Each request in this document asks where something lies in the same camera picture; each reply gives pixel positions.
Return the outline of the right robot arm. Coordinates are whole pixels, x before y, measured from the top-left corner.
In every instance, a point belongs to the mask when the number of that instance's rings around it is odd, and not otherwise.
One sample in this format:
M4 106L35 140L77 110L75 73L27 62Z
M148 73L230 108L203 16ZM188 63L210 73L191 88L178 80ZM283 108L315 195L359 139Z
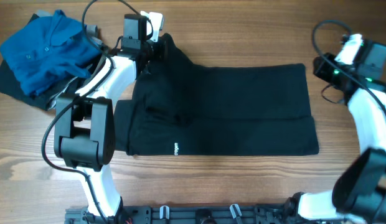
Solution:
M271 209L283 223L386 223L386 83L360 68L338 64L333 54L314 59L314 74L344 94L354 118L360 156L334 188L318 194L294 194Z

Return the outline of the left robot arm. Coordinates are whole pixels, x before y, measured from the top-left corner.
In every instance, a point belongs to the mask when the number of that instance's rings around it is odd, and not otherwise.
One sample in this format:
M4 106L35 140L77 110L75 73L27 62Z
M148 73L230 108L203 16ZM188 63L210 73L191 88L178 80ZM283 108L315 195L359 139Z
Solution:
M54 153L62 159L62 171L79 174L87 207L80 210L80 223L126 223L128 214L110 168L116 149L113 105L124 89L154 58L163 55L159 37L129 39L121 48L101 56L92 79L74 94L57 99Z

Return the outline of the black t-shirt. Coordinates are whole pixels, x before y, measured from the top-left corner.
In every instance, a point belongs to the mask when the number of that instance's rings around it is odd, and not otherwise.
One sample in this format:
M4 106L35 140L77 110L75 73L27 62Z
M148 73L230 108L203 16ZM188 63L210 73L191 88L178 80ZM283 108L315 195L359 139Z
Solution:
M306 69L205 67L161 37L159 57L115 108L129 156L308 156L319 152Z

